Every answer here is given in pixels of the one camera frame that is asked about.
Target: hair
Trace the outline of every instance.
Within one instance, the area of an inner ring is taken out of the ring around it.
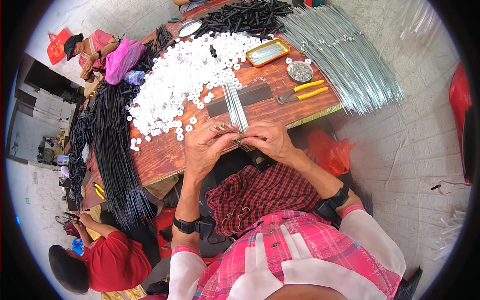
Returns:
[[[88,291],[88,269],[83,261],[69,256],[59,245],[50,247],[48,260],[53,275],[64,288],[77,294]]]

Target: person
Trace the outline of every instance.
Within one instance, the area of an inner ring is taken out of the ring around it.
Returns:
[[[91,71],[102,72],[107,54],[115,51],[118,45],[114,35],[97,29],[86,39],[81,33],[69,37],[63,45],[63,51],[67,54],[67,61],[80,54],[80,78],[91,83],[95,79]]]
[[[207,122],[185,135],[186,168],[177,222],[192,224],[199,219],[202,181],[224,149],[239,138],[227,133],[215,140],[212,126]],[[321,199],[336,197],[344,187],[292,145],[282,124],[257,121],[244,135],[242,144],[295,168]],[[313,213],[267,214],[208,267],[199,255],[199,233],[190,233],[184,225],[180,230],[174,219],[168,299],[392,299],[406,268],[399,247],[352,190],[336,212],[342,218],[339,229]]]
[[[160,261],[158,241],[147,224],[120,231],[115,217],[108,210],[100,214],[98,223],[89,214],[76,213],[75,224],[84,243],[83,255],[53,245],[48,259],[53,275],[67,290],[84,294],[89,288],[98,292],[123,291],[141,284]],[[87,228],[101,237],[92,240]]]
[[[179,6],[180,13],[187,12],[197,6],[200,6],[209,0],[172,0],[175,5]]]

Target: red checkered cloth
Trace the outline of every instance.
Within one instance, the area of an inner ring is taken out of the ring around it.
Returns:
[[[319,164],[312,150],[304,152]],[[206,199],[214,211],[217,233],[225,236],[240,233],[261,217],[282,209],[309,212],[321,200],[308,180],[281,163],[263,173],[248,165],[208,191]]]

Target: pliers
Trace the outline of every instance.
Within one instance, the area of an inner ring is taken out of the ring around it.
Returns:
[[[105,191],[98,184],[96,184],[95,181],[92,182],[92,186],[95,188],[95,191],[100,196],[100,198],[102,198],[102,200],[105,200],[105,196],[100,193],[100,192],[105,193]]]
[[[318,81],[314,81],[314,82],[310,82],[310,83],[307,83],[307,84],[299,85],[299,86],[294,87],[293,89],[289,90],[286,93],[283,93],[281,95],[277,95],[276,100],[280,104],[284,104],[285,102],[291,102],[291,101],[303,100],[303,99],[310,98],[311,96],[315,96],[316,94],[327,91],[328,87],[322,87],[322,88],[319,88],[316,91],[309,92],[309,93],[306,93],[306,94],[303,94],[303,95],[300,95],[300,96],[292,96],[292,94],[295,93],[295,92],[301,91],[303,89],[312,87],[312,86],[320,85],[322,83],[324,83],[323,79],[318,80]]]
[[[185,21],[185,19],[183,18],[179,18],[179,17],[175,17],[175,18],[171,18],[170,21],[167,21],[168,23],[176,23],[176,22],[183,22]]]

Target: water bottle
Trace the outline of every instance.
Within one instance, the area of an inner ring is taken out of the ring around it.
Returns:
[[[140,81],[145,77],[145,72],[143,71],[128,71],[123,76],[123,80],[127,83],[140,85]]]

